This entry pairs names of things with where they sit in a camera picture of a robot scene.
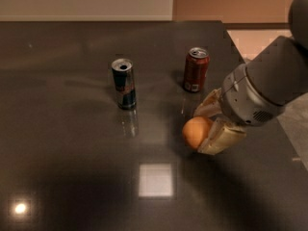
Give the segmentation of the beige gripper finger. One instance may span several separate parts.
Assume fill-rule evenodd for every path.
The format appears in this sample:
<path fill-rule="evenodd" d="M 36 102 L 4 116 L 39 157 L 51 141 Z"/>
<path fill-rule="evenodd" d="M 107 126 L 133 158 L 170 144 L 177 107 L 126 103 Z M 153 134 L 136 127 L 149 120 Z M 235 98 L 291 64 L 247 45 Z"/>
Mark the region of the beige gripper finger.
<path fill-rule="evenodd" d="M 195 109 L 194 116 L 212 117 L 221 113 L 219 98 L 221 89 L 212 90 Z"/>
<path fill-rule="evenodd" d="M 219 154 L 246 137 L 243 126 L 218 117 L 209 132 L 208 137 L 199 145 L 197 151 L 207 155 Z"/>

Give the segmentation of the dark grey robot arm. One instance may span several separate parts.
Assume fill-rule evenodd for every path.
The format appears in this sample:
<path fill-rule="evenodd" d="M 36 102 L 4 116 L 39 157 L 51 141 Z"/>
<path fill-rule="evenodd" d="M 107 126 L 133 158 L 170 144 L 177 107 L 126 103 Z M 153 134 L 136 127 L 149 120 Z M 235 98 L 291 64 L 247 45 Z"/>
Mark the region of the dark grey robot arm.
<path fill-rule="evenodd" d="M 196 116 L 214 117 L 197 151 L 216 155 L 245 137 L 247 126 L 262 126 L 308 92 L 308 0 L 294 0 L 292 35 L 279 37 L 247 64 L 240 64 L 197 107 Z"/>

